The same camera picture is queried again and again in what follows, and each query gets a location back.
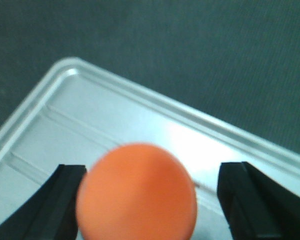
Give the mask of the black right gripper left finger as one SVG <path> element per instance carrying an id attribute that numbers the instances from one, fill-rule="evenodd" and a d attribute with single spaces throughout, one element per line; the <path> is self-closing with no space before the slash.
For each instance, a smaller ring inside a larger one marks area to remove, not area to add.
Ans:
<path id="1" fill-rule="evenodd" d="M 0 240 L 75 240 L 76 198 L 85 165 L 60 164 L 48 180 L 0 224 Z"/>

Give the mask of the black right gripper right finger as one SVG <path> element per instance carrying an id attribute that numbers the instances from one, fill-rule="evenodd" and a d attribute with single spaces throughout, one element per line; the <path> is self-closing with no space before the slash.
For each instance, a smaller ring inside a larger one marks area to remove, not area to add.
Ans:
<path id="1" fill-rule="evenodd" d="M 233 239 L 300 240 L 300 197 L 250 163 L 221 163 L 217 198 Z"/>

